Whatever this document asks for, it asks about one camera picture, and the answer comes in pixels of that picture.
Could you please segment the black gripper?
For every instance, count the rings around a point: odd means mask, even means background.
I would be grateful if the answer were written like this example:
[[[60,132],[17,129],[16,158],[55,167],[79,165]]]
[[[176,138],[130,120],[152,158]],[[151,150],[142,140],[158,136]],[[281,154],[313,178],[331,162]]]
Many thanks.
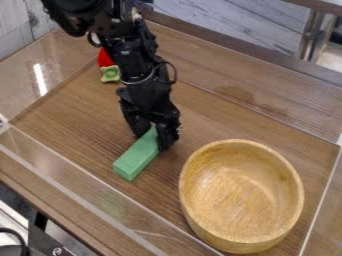
[[[116,90],[120,109],[134,135],[140,138],[156,124],[156,141],[160,151],[167,150],[179,139],[180,111],[171,100],[174,82],[152,78],[124,83]]]

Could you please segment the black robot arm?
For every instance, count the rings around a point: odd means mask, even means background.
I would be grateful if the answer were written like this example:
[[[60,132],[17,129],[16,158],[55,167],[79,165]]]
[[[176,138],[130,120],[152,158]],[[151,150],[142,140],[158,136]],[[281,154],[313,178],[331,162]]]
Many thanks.
[[[116,94],[128,126],[136,136],[155,129],[158,147],[168,149],[179,139],[180,111],[171,101],[178,72],[158,55],[156,36],[135,0],[40,1],[68,35],[84,36],[106,50],[119,67],[123,86]]]

